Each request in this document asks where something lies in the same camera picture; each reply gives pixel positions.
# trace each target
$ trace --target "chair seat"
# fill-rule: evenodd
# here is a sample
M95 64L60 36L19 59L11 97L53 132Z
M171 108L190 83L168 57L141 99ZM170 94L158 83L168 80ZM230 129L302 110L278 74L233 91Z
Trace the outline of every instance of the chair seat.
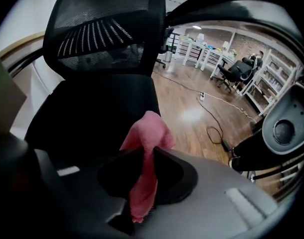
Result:
M146 111L159 114L154 83L143 75L61 82L33 118L25 140L55 166L118 151Z

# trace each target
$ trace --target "pink towel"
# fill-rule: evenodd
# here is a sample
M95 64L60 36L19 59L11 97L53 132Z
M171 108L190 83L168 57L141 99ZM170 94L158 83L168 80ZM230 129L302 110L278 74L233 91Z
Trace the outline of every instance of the pink towel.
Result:
M154 172L154 147L172 148L175 145L173 136L161 119L147 111L142 119L135 122L124 140L120 150L143 146L144 160L142 174L129 194L132 221L141 223L151 210L157 188Z

